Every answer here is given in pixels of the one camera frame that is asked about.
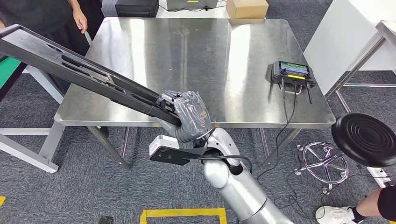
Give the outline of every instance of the yellow floor marking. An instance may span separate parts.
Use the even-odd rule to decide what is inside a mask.
[[[177,217],[177,216],[219,216],[220,224],[227,224],[226,210],[216,209],[155,209],[143,210],[140,224],[147,224],[148,217]]]
[[[6,199],[6,197],[0,196],[0,207],[2,206],[5,199]]]

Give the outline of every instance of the stool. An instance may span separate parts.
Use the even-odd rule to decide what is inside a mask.
[[[337,147],[322,142],[298,145],[297,149],[303,151],[304,164],[294,169],[296,175],[307,170],[316,179],[328,184],[328,187],[322,188],[326,195],[333,189],[333,184],[340,184],[348,178],[349,169],[343,158],[345,155],[367,167],[382,168],[396,163],[395,133],[380,120],[366,114],[347,113],[338,117],[332,125],[332,136]],[[308,164],[309,154],[318,162]],[[320,167],[323,168],[324,177],[313,170]],[[336,180],[331,178],[332,170],[339,172]]]

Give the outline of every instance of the person's hand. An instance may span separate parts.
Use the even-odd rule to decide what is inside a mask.
[[[88,29],[88,21],[81,9],[73,10],[73,19],[76,22],[78,29],[81,30],[81,33],[85,33]]]
[[[6,26],[4,26],[3,21],[0,20],[0,29],[3,29],[3,28],[5,28],[5,27],[6,27]]]

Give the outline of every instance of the white metal leg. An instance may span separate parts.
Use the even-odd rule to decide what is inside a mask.
[[[0,150],[11,154],[25,162],[32,164],[42,170],[50,173],[58,171],[58,166],[51,161],[42,158],[36,153],[30,151],[24,146],[16,143],[15,141],[7,138],[6,136],[0,134]]]
[[[41,71],[35,67],[28,65],[26,70],[32,75],[32,77],[42,86],[44,89],[59,103],[63,101],[63,94],[54,84],[52,79],[44,71]]]
[[[41,147],[39,156],[51,161],[54,156],[55,150],[59,144],[59,141],[62,137],[65,126],[54,122],[52,125],[51,131],[49,132],[47,138],[45,139],[44,144]]]
[[[50,128],[0,128],[2,135],[48,135]]]

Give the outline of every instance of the person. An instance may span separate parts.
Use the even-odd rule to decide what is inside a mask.
[[[98,11],[101,13],[101,4],[100,7],[98,3],[91,4],[92,8],[89,8],[90,2],[100,0],[0,0],[0,28],[20,24],[85,56],[89,43],[84,33],[89,25],[78,1],[84,1],[86,12],[95,12],[90,14],[90,19],[97,16]],[[92,25],[91,32],[96,34],[98,23]],[[70,83],[50,74],[49,77],[66,94]],[[102,127],[101,131],[105,136],[109,135],[107,127]]]
[[[322,206],[315,217],[320,224],[357,224],[367,217],[396,221],[396,185],[372,192],[356,207]]]
[[[102,24],[105,16],[101,10],[102,1],[101,0],[78,0],[80,3],[81,11],[83,11],[84,15],[88,20],[88,29],[87,32],[91,37],[91,40],[94,39],[96,33],[99,30],[100,25]]]

